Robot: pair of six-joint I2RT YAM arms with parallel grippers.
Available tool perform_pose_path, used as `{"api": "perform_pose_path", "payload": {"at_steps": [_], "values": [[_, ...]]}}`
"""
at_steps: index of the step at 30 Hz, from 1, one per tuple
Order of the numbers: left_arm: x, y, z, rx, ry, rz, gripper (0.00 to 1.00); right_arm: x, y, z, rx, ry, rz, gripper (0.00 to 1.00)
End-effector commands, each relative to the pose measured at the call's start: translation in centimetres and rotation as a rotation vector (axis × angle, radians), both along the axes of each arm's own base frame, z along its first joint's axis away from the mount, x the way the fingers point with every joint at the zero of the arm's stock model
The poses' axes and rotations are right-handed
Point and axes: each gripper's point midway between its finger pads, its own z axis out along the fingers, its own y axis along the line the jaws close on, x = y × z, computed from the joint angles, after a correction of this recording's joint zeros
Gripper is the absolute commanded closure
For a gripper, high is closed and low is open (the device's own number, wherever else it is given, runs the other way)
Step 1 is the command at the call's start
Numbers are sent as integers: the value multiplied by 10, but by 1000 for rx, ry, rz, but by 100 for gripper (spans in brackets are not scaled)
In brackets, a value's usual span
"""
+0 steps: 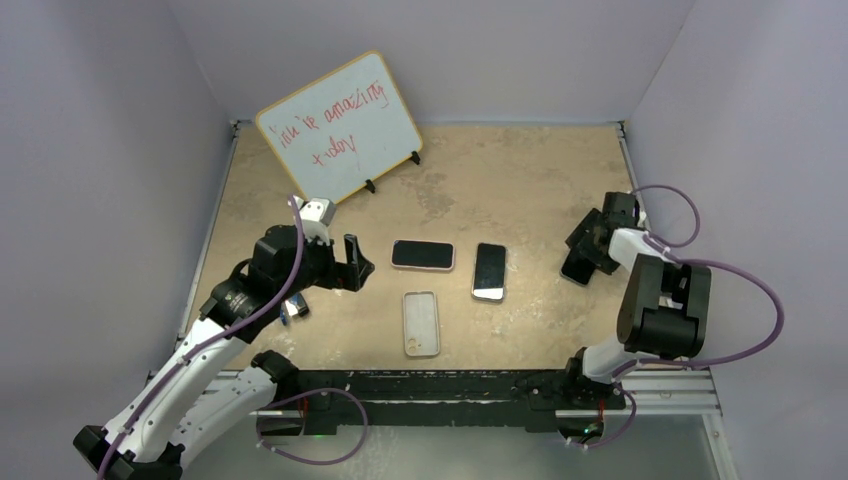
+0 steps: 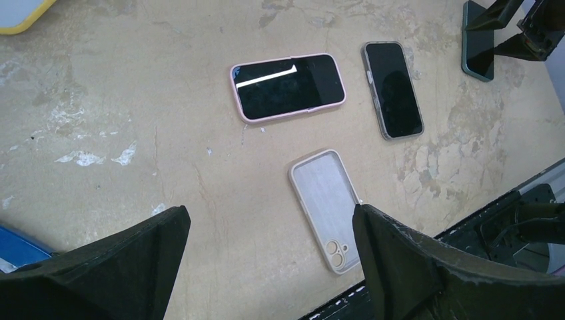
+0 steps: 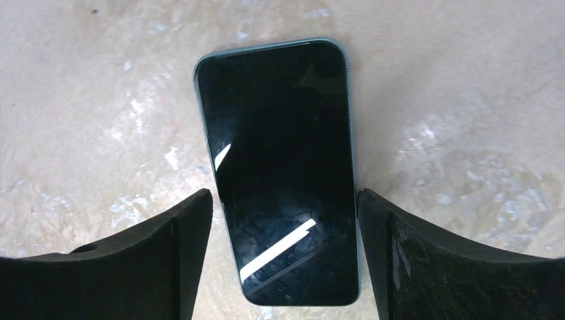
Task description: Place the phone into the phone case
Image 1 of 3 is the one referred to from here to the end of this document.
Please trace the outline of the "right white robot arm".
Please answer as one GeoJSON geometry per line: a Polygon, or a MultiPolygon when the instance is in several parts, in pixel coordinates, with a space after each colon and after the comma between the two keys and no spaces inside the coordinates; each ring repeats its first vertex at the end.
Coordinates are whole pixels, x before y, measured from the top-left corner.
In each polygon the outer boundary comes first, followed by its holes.
{"type": "Polygon", "coordinates": [[[562,277],[586,286],[596,272],[629,274],[614,333],[568,361],[573,373],[562,379],[561,392],[573,406],[588,405],[601,384],[649,361],[690,359],[705,341],[710,269],[672,259],[669,247],[641,227],[640,214],[635,195],[608,192],[565,240],[562,277]]]}

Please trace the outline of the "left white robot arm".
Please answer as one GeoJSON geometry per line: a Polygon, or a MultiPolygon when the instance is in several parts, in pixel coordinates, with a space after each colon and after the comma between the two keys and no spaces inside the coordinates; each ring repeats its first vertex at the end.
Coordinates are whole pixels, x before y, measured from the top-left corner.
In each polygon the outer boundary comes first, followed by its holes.
{"type": "Polygon", "coordinates": [[[202,397],[219,372],[280,317],[284,302],[309,287],[359,291],[374,265],[358,239],[344,237],[336,260],[325,228],[277,225],[250,258],[212,290],[180,346],[143,391],[104,426],[83,427],[73,445],[99,479],[178,479],[238,419],[313,396],[350,393],[307,378],[274,351],[257,354],[227,387],[202,397]]]}

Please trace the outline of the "translucent white phone case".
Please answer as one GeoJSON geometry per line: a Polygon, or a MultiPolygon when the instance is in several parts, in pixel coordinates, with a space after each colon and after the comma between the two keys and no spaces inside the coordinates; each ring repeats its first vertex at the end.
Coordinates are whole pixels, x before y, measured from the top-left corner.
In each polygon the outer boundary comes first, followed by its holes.
{"type": "Polygon", "coordinates": [[[403,347],[409,357],[440,353],[437,298],[432,291],[406,292],[402,300],[403,347]]]}

